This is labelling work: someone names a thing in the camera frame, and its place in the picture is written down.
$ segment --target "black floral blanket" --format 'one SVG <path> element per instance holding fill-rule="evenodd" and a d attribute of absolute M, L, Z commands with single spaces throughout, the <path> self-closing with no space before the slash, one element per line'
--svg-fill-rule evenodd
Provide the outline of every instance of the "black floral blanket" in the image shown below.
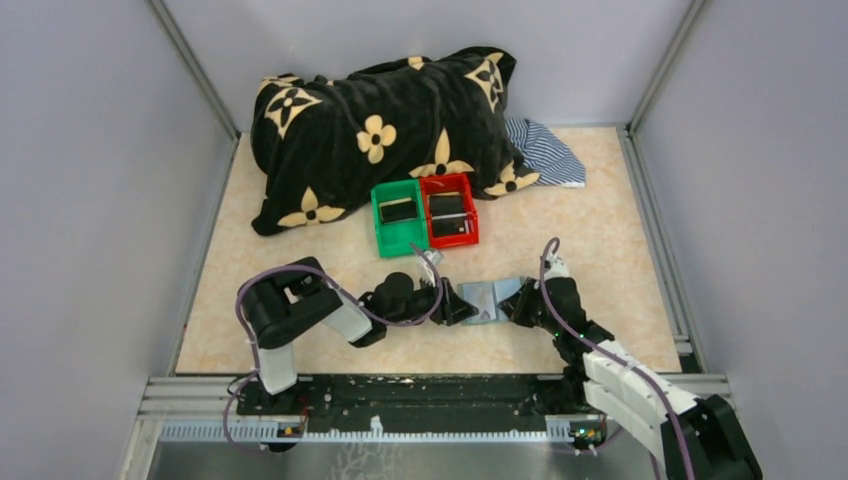
<path fill-rule="evenodd" d="M 262 80 L 251 146 L 268 176 L 252 225 L 273 235 L 336 221 L 378 183 L 465 172 L 476 198 L 526 187 L 539 174 L 507 137 L 503 111 L 515 59 L 472 47 L 409 57 L 344 80 Z"/>

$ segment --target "striped cloth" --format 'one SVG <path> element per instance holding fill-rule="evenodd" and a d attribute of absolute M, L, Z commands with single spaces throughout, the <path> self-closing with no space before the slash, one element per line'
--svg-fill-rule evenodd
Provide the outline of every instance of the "striped cloth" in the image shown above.
<path fill-rule="evenodd" d="M 524 154 L 524 165 L 541 174 L 536 185 L 586 186 L 586 167 L 548 127 L 526 118 L 507 118 L 506 131 Z"/>

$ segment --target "red tray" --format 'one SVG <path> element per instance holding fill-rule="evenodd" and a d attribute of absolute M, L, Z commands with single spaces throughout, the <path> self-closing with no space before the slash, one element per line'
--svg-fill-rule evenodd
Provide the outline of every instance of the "red tray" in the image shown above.
<path fill-rule="evenodd" d="M 459 247 L 462 245 L 476 245 L 480 243 L 480 231 L 477 226 L 477 209 L 474 208 L 474 200 L 471 198 L 471 185 L 464 173 L 441 175 L 432 177 L 421 177 L 418 179 L 421 185 L 421 197 L 424 202 L 424 215 L 427 218 L 427 235 L 430 238 L 430 246 L 433 248 Z M 430 214 L 430 195 L 434 193 L 459 192 L 462 195 L 462 203 L 468 215 L 468 232 L 444 237 L 433 237 L 433 218 Z"/>

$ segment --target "green tray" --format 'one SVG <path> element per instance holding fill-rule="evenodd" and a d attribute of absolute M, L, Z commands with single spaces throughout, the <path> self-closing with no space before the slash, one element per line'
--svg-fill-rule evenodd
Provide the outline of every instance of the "green tray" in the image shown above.
<path fill-rule="evenodd" d="M 401 198 L 415 200 L 418 217 L 384 225 L 380 219 L 379 205 Z M 430 240 L 427 237 L 427 219 L 424 217 L 421 186 L 418 184 L 418 180 L 401 180 L 377 185 L 371 190 L 371 205 L 374 209 L 377 249 L 380 251 L 381 257 L 397 257 L 414 253 L 409 242 L 414 243 L 421 250 L 430 248 Z"/>

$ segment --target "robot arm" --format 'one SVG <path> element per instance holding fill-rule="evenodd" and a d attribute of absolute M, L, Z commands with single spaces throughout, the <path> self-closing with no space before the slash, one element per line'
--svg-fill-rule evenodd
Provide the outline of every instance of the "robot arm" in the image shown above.
<path fill-rule="evenodd" d="M 551 306 L 577 337 L 552 316 L 537 280 L 526 280 L 499 306 L 512 322 L 541 327 L 554 336 L 554 347 L 569 364 L 563 381 L 572 385 L 566 391 L 583 397 L 575 400 L 612 416 L 651 452 L 670 479 L 687 478 L 685 455 L 699 480 L 762 478 L 736 414 L 724 399 L 713 395 L 702 400 L 675 387 L 630 355 L 609 331 L 588 320 L 577 284 L 556 254 L 545 259 L 543 278 Z M 591 348 L 585 340 L 600 348 Z M 606 352 L 623 360 L 624 365 Z M 685 445 L 678 440 L 670 415 L 677 416 Z"/>
<path fill-rule="evenodd" d="M 429 261 L 437 263 L 432 255 L 438 253 L 428 255 Z M 292 342 L 317 323 L 336 330 L 354 347 L 365 347 L 385 337 L 386 324 L 369 319 L 362 308 L 390 324 L 403 325 L 430 312 L 440 289 L 441 301 L 430 316 L 434 322 L 454 325 L 478 313 L 456 294 L 447 278 L 438 278 L 430 269 L 422 272 L 419 288 L 408 275 L 392 273 L 354 303 L 322 279 L 323 270 L 312 257 L 295 262 L 290 269 L 281 268 L 240 291 L 243 325 L 257 347 L 259 377 L 270 395 L 296 382 Z M 630 355 L 609 331 L 589 320 L 577 283 L 555 253 L 547 254 L 540 276 L 544 282 L 525 280 L 498 307 L 511 322 L 540 327 L 554 336 L 554 347 L 569 365 L 560 392 L 568 392 L 574 405 L 611 415 L 651 452 L 670 479 L 762 478 L 736 414 L 724 399 L 716 395 L 700 399 L 671 385 Z M 691 465 L 688 473 L 687 464 Z"/>
<path fill-rule="evenodd" d="M 425 255 L 438 263 L 437 252 Z M 403 326 L 426 315 L 439 298 L 436 281 L 441 282 L 444 294 L 430 315 L 434 322 L 453 325 L 476 313 L 456 294 L 449 279 L 436 278 L 426 262 L 422 269 L 419 288 L 409 275 L 391 273 L 373 292 L 359 297 L 358 304 L 325 281 L 324 270 L 314 257 L 282 267 L 246 288 L 238 308 L 243 312 L 242 326 L 255 347 L 254 361 L 265 391 L 276 395 L 297 382 L 293 342 L 318 323 L 356 348 L 367 347 L 386 337 L 387 323 Z M 363 308 L 385 323 L 369 319 Z"/>

